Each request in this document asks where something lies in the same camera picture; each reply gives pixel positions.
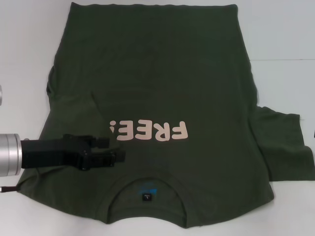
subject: white surface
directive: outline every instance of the white surface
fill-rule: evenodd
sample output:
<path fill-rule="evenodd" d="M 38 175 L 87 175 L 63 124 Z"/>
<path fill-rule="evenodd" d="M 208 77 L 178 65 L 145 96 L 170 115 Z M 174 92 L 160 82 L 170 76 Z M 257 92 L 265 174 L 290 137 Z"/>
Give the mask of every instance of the white surface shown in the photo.
<path fill-rule="evenodd" d="M 38 138 L 49 111 L 47 76 L 70 2 L 0 0 L 3 89 L 0 133 L 19 133 L 22 139 Z M 300 114 L 305 143 L 315 150 L 315 1 L 78 0 L 76 3 L 236 3 L 260 105 Z M 15 185 L 18 179 L 0 178 L 0 186 Z M 272 203 L 228 222 L 188 230 L 152 218 L 132 218 L 105 225 L 59 212 L 21 194 L 6 193 L 0 194 L 0 232 L 13 236 L 314 236 L 315 182 L 274 182 L 272 187 L 276 195 Z"/>

